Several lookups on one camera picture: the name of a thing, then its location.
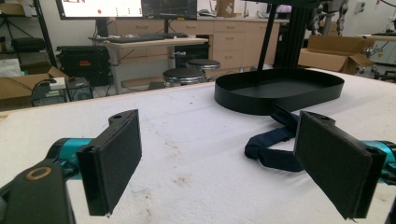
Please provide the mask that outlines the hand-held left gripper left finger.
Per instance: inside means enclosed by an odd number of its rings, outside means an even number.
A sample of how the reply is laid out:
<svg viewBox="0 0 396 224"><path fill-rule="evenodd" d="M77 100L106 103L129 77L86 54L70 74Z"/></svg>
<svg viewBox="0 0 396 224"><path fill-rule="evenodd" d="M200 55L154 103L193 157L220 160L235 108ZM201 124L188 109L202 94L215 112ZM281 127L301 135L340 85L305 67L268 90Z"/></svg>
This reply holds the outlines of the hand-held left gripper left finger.
<svg viewBox="0 0 396 224"><path fill-rule="evenodd" d="M109 126L77 150L91 216L111 215L142 157L138 110L116 114Z"/></svg>

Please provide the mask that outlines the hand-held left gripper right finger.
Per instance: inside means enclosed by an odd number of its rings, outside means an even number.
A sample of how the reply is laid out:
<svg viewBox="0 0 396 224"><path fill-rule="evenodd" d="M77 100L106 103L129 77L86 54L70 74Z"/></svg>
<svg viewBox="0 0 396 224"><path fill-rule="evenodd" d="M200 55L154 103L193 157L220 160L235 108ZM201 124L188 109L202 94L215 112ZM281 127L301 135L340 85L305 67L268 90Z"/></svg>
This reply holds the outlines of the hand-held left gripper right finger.
<svg viewBox="0 0 396 224"><path fill-rule="evenodd" d="M335 126L335 121L300 113L294 156L343 218L367 217L387 154Z"/></svg>

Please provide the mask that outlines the black oval tray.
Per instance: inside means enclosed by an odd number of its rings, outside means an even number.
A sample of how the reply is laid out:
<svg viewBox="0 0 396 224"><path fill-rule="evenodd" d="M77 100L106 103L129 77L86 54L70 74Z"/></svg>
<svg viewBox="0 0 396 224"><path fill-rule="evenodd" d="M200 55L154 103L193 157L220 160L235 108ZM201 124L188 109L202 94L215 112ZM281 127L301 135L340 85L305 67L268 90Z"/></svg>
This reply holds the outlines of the black oval tray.
<svg viewBox="0 0 396 224"><path fill-rule="evenodd" d="M345 81L299 68L236 73L215 81L215 101L232 111L268 116L277 105L295 111L340 97Z"/></svg>

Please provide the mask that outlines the grey computer tower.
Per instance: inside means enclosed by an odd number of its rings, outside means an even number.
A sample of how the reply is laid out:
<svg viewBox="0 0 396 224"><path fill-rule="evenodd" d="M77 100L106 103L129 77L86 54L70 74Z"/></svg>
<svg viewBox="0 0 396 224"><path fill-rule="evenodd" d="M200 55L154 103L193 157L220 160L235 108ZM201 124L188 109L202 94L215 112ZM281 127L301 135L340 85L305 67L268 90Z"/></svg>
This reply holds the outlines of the grey computer tower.
<svg viewBox="0 0 396 224"><path fill-rule="evenodd" d="M84 77L74 77L66 82L68 97L71 102L92 99L92 88Z"/></svg>

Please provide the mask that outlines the black equipment case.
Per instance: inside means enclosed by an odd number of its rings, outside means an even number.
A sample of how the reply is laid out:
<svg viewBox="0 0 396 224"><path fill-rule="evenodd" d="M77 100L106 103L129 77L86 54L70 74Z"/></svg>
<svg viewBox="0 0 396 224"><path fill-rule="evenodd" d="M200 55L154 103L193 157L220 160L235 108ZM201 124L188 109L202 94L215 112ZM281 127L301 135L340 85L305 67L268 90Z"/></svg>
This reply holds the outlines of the black equipment case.
<svg viewBox="0 0 396 224"><path fill-rule="evenodd" d="M105 46L60 46L57 58L70 77L84 77L90 85L109 84L109 53Z"/></svg>

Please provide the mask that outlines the round black stool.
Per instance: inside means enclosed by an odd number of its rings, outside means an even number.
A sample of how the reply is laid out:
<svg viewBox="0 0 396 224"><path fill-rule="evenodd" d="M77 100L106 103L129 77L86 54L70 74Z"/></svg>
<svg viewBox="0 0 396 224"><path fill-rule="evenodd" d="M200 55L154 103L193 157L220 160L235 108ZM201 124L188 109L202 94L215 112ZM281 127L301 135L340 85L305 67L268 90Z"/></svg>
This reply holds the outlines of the round black stool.
<svg viewBox="0 0 396 224"><path fill-rule="evenodd" d="M204 72L192 68L180 67L163 72L163 81L166 87L201 83L204 79Z"/></svg>
<svg viewBox="0 0 396 224"><path fill-rule="evenodd" d="M214 60L208 59L193 59L186 62L188 68L194 68L198 70L216 70L220 68L220 63Z"/></svg>

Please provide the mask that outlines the open cardboard box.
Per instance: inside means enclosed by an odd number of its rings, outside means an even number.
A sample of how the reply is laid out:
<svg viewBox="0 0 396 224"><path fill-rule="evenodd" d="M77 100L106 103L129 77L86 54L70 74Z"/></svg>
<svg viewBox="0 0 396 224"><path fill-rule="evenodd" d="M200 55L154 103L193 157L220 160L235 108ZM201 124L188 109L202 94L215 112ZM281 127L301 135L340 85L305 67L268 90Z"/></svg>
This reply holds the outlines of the open cardboard box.
<svg viewBox="0 0 396 224"><path fill-rule="evenodd" d="M358 66L374 64L364 52L373 44L373 41L358 37L311 35L307 46L300 51L298 64L354 75Z"/></svg>

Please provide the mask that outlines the flat cardboard box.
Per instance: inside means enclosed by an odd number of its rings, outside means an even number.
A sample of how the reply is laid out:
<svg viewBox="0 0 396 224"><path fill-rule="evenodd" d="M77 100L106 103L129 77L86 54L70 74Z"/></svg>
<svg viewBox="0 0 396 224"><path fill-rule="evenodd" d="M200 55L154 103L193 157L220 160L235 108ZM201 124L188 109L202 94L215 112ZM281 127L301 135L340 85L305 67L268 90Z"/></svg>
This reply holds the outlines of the flat cardboard box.
<svg viewBox="0 0 396 224"><path fill-rule="evenodd" d="M69 76L55 67L47 73L18 77L0 77L0 100L30 96L34 86L44 80L55 77L69 79Z"/></svg>

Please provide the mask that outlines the light wooden desk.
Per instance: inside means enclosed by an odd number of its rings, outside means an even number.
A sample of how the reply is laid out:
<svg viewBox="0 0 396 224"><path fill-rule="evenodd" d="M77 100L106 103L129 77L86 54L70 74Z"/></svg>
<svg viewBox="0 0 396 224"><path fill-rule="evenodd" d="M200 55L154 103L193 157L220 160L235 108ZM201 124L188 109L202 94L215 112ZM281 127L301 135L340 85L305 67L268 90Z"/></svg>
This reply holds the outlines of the light wooden desk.
<svg viewBox="0 0 396 224"><path fill-rule="evenodd" d="M167 48L168 51L168 67L174 68L175 63L175 46L189 46L198 45L208 42L207 38L197 37L181 37L173 39L151 40L142 42L126 42L121 43L121 38L99 38L98 41L104 44L108 49L109 62L111 72L113 75L114 88L117 95L122 94L121 82L126 80L127 73L122 70L120 64L121 57L119 56L122 50L137 50L137 49L154 49Z"/></svg>

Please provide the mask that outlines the black keyboard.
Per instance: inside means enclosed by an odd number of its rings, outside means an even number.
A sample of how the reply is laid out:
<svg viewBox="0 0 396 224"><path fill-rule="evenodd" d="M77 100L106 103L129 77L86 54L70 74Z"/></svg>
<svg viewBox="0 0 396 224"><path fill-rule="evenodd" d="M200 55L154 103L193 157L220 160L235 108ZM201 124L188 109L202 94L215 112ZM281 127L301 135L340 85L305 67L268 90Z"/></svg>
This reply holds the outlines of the black keyboard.
<svg viewBox="0 0 396 224"><path fill-rule="evenodd" d="M147 42L147 41L156 41L156 40L165 40L165 38L163 38L162 36L148 35L148 36L133 36L133 37L118 37L118 38L114 37L108 39L110 43L119 43L119 44Z"/></svg>

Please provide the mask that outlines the black metal stand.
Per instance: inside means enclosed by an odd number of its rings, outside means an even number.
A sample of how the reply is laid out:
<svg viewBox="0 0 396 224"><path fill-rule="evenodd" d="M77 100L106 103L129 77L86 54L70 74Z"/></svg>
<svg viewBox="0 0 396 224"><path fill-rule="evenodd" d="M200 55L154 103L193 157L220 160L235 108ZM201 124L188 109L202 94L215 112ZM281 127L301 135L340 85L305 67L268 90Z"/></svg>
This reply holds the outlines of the black metal stand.
<svg viewBox="0 0 396 224"><path fill-rule="evenodd" d="M296 68L298 65L300 50L304 42L306 21L314 8L317 8L324 0L260 0L271 5L270 15L267 22L262 51L258 62L258 70L263 69L266 53L269 46L273 25L275 22L276 9L279 5L292 6L289 31L286 40L285 55L282 67Z"/></svg>

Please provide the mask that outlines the white computer monitor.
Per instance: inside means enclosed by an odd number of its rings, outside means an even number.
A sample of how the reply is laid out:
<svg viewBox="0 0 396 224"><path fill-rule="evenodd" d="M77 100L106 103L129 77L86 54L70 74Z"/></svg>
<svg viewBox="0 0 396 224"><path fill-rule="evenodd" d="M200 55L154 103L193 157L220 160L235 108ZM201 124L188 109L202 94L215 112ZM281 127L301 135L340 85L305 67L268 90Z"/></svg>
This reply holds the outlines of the white computer monitor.
<svg viewBox="0 0 396 224"><path fill-rule="evenodd" d="M62 19L142 18L141 0L55 0Z"/></svg>

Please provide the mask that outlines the wooden drawer cabinet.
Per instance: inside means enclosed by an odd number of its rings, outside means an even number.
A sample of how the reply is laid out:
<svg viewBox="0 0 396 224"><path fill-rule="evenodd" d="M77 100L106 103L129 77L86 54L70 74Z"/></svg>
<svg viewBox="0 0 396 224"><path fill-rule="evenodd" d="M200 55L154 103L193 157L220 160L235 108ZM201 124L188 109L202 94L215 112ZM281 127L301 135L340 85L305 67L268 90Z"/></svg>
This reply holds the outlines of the wooden drawer cabinet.
<svg viewBox="0 0 396 224"><path fill-rule="evenodd" d="M268 21L264 19L210 19L197 21L169 21L169 33L207 36L209 58L220 62L220 70L236 71L258 65ZM279 33L279 22L274 22L269 32L270 41L264 64L274 64ZM117 35L142 35L163 33L163 20L116 20Z"/></svg>

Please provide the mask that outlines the dark computer monitor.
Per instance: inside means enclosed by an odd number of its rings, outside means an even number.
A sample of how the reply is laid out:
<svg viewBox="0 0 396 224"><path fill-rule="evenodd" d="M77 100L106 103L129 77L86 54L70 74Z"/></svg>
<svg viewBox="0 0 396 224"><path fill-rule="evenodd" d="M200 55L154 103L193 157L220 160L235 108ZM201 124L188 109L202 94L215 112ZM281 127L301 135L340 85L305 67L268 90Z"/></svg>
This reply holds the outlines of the dark computer monitor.
<svg viewBox="0 0 396 224"><path fill-rule="evenodd" d="M197 19L197 0L142 0L143 17L147 19Z"/></svg>

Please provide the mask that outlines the small cardboard box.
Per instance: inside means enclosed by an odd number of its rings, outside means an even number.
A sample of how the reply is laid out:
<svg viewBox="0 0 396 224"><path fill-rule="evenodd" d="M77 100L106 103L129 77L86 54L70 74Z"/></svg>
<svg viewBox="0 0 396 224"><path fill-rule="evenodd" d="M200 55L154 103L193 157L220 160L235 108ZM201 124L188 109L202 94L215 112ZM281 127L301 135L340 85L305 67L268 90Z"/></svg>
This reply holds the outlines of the small cardboard box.
<svg viewBox="0 0 396 224"><path fill-rule="evenodd" d="M222 18L240 18L243 13L235 10L234 0L217 0L217 16Z"/></svg>

